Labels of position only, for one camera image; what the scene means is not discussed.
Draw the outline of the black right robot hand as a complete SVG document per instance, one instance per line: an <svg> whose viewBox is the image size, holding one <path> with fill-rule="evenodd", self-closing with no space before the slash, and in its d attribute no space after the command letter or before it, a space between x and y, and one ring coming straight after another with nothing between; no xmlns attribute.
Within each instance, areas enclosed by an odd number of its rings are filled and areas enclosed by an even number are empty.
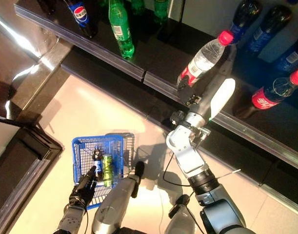
<svg viewBox="0 0 298 234"><path fill-rule="evenodd" d="M222 110L235 91L236 82L222 74L216 75L201 95L189 100L189 112L184 120L191 125L204 126Z"/></svg>

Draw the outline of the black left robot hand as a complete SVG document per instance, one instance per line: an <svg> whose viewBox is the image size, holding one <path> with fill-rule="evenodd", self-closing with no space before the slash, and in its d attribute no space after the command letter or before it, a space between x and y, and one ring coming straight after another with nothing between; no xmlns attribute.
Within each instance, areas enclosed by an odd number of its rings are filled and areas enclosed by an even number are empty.
<svg viewBox="0 0 298 234"><path fill-rule="evenodd" d="M69 196L69 205L86 209L93 199L96 187L96 166L81 175Z"/></svg>

